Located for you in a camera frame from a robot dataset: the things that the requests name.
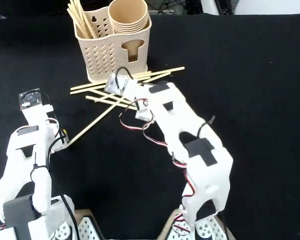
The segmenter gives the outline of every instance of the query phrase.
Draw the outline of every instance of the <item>black tape patch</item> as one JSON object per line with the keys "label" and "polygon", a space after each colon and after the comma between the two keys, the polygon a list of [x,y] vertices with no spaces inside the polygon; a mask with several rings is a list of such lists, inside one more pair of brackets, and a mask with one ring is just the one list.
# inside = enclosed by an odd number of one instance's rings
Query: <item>black tape patch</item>
{"label": "black tape patch", "polygon": [[215,148],[206,138],[191,141],[185,144],[184,147],[187,149],[190,158],[200,155],[208,167],[218,163],[211,152]]}

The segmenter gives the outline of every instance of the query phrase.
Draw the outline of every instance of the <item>circuit board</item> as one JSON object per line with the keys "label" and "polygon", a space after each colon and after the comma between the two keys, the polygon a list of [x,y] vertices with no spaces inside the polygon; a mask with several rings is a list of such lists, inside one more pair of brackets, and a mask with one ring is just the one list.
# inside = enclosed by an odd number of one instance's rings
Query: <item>circuit board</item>
{"label": "circuit board", "polygon": [[[35,90],[40,91],[40,88],[35,88],[30,91],[35,91]],[[19,93],[19,102],[21,101],[19,103],[20,110],[42,104],[41,93],[40,92],[30,92],[30,91],[25,91],[25,92]]]}

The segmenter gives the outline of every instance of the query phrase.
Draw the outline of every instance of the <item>metal base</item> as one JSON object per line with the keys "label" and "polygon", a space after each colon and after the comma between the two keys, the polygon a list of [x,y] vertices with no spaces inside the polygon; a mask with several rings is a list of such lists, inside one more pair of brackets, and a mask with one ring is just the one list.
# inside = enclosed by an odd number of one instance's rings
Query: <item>metal base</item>
{"label": "metal base", "polygon": [[174,221],[165,240],[227,240],[226,234],[214,217],[195,222],[195,232],[190,230],[185,221]]}

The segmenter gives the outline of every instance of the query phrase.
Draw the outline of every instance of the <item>black fabric surface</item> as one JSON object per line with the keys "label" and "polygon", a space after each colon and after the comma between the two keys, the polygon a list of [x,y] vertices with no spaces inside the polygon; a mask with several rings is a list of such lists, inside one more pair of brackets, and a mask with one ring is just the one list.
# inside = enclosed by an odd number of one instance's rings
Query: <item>black fabric surface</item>
{"label": "black fabric surface", "polygon": [[[152,19],[149,69],[186,67],[166,80],[198,115],[216,115],[212,128],[233,156],[228,227],[238,240],[299,240],[300,15]],[[47,92],[71,138],[108,107],[69,94],[85,82],[69,17],[0,21],[0,177],[10,134],[26,124],[18,93]],[[166,149],[120,126],[120,112],[53,154],[51,169],[106,238],[156,238],[185,180]],[[136,122],[131,112],[125,120]]]}

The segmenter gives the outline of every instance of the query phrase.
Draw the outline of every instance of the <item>scattered chopsticks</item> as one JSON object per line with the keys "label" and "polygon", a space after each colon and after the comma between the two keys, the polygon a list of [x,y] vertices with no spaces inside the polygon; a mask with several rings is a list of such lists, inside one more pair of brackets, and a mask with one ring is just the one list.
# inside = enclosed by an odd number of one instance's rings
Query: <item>scattered chopsticks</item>
{"label": "scattered chopsticks", "polygon": [[[184,70],[184,69],[185,69],[185,67],[182,66],[182,67],[177,67],[177,68],[172,68],[172,69],[167,69],[167,70],[157,71],[157,72],[151,72],[151,71],[141,72],[138,74],[134,74],[132,76],[135,79],[137,79],[138,81],[142,81],[143,83],[150,83],[152,81],[155,81],[155,80],[158,80],[160,78],[170,75],[171,72],[180,71],[180,70]],[[87,127],[85,127],[81,132],[79,132],[68,143],[67,146],[70,146],[71,144],[73,144],[77,139],[79,139],[83,134],[85,134],[90,128],[92,128],[97,122],[99,122],[104,116],[106,116],[108,113],[110,113],[111,110],[114,109],[115,107],[122,107],[122,108],[128,107],[131,110],[134,110],[134,111],[137,110],[135,105],[134,104],[130,105],[131,102],[128,100],[125,100],[124,97],[117,97],[113,93],[108,94],[103,91],[97,90],[97,89],[103,89],[106,86],[106,85],[104,85],[104,83],[106,83],[106,82],[107,81],[101,81],[98,83],[89,83],[89,84],[84,84],[84,85],[80,85],[80,86],[75,86],[70,89],[70,90],[72,90],[70,92],[70,94],[90,92],[90,93],[100,95],[102,97],[94,97],[94,96],[86,95],[85,98],[88,100],[92,100],[95,103],[100,102],[100,103],[109,104],[111,106],[107,110],[105,110],[100,116],[98,116],[93,122],[91,122]]]}
{"label": "scattered chopsticks", "polygon": [[97,34],[91,27],[91,23],[89,22],[85,11],[81,6],[80,0],[70,0],[66,10],[79,30],[81,37],[85,39],[98,38]]}

